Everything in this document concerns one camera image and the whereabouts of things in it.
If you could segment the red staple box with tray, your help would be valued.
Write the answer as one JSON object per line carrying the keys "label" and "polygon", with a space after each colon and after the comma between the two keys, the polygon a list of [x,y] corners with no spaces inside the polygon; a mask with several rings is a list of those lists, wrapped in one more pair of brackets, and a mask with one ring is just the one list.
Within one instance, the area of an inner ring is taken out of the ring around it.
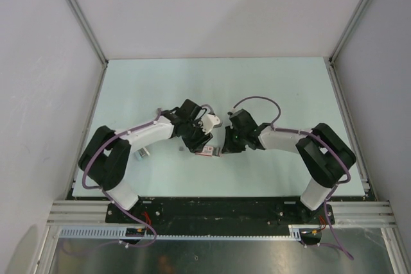
{"label": "red staple box with tray", "polygon": [[201,152],[196,153],[196,155],[204,157],[221,157],[222,149],[218,146],[204,146]]}

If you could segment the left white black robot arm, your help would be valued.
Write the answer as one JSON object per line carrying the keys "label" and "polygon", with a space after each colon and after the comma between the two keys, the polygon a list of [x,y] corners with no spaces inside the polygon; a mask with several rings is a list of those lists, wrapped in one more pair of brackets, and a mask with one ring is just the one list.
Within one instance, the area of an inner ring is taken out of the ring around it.
{"label": "left white black robot arm", "polygon": [[84,189],[100,190],[127,222],[137,221],[142,207],[139,195],[127,182],[127,165],[131,154],[154,144],[178,137],[191,153],[202,152],[213,138],[213,129],[221,119],[209,105],[197,105],[186,99],[180,107],[157,110],[156,117],[126,130],[99,127],[83,150],[78,167],[83,171]]}

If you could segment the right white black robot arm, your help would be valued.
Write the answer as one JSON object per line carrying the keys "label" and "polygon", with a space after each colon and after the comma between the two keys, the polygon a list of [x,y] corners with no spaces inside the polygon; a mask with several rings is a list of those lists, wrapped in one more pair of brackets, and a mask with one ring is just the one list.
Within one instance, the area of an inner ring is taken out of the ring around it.
{"label": "right white black robot arm", "polygon": [[229,121],[231,124],[225,127],[224,154],[241,153],[250,148],[300,155],[311,176],[296,207],[297,218],[303,223],[317,219],[320,206],[340,184],[351,180],[349,169],[356,164],[356,156],[325,123],[310,130],[279,128],[269,123],[258,125],[244,109],[230,112]]}

